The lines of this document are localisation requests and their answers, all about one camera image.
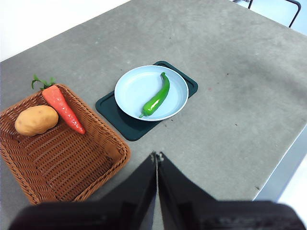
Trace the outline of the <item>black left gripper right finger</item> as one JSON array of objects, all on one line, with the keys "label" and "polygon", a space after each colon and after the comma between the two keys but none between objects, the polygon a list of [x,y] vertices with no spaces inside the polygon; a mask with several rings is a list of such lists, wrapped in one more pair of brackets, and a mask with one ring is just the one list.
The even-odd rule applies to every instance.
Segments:
[{"label": "black left gripper right finger", "polygon": [[304,230],[295,211],[272,201],[218,201],[187,178],[166,155],[156,154],[166,230]]}]

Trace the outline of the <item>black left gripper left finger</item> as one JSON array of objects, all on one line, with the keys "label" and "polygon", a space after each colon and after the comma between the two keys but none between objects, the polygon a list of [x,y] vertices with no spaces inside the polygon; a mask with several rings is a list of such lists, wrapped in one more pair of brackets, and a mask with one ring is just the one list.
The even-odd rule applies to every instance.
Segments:
[{"label": "black left gripper left finger", "polygon": [[137,230],[156,196],[156,153],[96,201],[47,202],[26,207],[11,230]]}]

